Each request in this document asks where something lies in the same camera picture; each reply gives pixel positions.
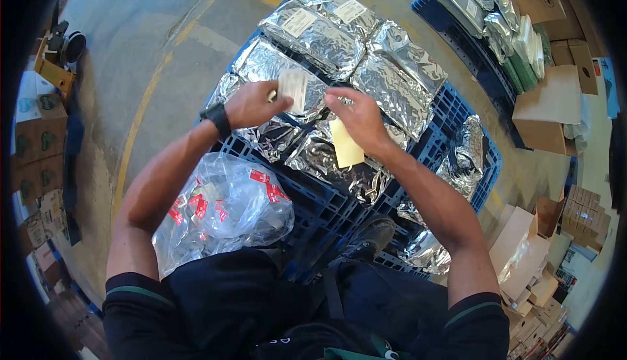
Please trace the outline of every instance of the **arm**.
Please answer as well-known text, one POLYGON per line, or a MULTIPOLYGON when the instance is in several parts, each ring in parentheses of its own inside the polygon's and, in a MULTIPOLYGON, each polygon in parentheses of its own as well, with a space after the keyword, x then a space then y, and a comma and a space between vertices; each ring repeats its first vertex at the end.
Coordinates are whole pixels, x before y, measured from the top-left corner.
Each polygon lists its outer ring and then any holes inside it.
POLYGON ((481 226, 466 199, 390 139, 374 99, 348 88, 332 88, 328 93, 327 106, 340 117, 366 155, 381 162, 396 177, 451 255, 449 307, 476 293, 499 294, 481 226), (343 105, 338 96, 351 99, 354 105, 343 105))
MULTIPOLYGON (((292 105, 291 99, 268 103, 276 81, 249 83, 225 105, 232 129, 259 126, 292 105)), ((168 145, 137 175, 122 199, 106 264, 106 278, 135 272, 159 281, 151 238, 188 177, 219 135, 211 121, 202 121, 168 145)))

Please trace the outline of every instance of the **shoe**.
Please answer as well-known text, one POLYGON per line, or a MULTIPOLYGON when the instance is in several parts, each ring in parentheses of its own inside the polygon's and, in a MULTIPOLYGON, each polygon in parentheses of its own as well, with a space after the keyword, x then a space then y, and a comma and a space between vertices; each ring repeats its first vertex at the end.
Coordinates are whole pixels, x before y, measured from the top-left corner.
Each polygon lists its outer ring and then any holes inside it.
POLYGON ((395 231, 394 220, 386 215, 375 215, 356 230, 341 256, 372 261, 392 240, 395 231))

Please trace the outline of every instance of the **person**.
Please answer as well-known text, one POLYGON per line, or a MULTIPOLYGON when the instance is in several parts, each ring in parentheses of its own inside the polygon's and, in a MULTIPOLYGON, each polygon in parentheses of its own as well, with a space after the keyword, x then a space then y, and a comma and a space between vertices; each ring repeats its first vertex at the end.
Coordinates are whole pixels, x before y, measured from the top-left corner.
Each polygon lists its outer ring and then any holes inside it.
POLYGON ((113 357, 505 359, 508 319, 473 208, 388 137, 373 98, 348 88, 330 88, 325 104, 365 154, 391 171, 449 251, 448 286, 373 262, 396 228, 387 216, 361 226, 310 286, 281 279, 271 250, 255 248, 186 263, 160 281, 153 232, 221 131, 261 125, 292 105, 268 101, 277 87, 243 86, 218 105, 222 117, 168 145, 130 185, 106 265, 104 327, 113 357))

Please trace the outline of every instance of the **black wristwatch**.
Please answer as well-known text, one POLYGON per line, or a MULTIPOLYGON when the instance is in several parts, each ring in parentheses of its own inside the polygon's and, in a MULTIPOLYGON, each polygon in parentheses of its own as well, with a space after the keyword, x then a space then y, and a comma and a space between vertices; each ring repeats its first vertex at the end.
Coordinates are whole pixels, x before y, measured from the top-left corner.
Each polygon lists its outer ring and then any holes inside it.
POLYGON ((231 124, 229 123, 229 119, 226 117, 224 104, 218 103, 210 105, 200 112, 200 119, 208 119, 213 122, 213 124, 216 125, 218 133, 220 133, 220 139, 222 141, 231 136, 231 124))

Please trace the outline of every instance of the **paper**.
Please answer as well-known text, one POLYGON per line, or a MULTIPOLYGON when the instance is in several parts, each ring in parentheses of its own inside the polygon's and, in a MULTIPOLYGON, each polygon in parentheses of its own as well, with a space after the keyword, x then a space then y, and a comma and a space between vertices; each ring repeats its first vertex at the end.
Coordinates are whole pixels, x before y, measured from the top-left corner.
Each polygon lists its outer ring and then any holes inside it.
POLYGON ((345 168, 364 162, 364 150, 346 131, 341 119, 329 121, 333 145, 335 145, 335 156, 337 157, 337 167, 345 168))
POLYGON ((361 16, 366 10, 366 7, 356 0, 348 0, 335 9, 335 14, 344 23, 349 24, 351 21, 361 16))
POLYGON ((278 97, 292 98, 294 101, 289 112, 296 115, 305 113, 305 95, 309 74, 303 70, 282 69, 278 75, 278 97))
POLYGON ((299 37, 310 25, 314 23, 316 16, 304 9, 298 9, 289 19, 281 25, 290 35, 299 37))
POLYGON ((466 11, 472 15, 473 19, 476 17, 476 4, 473 0, 468 0, 468 5, 466 5, 466 11))

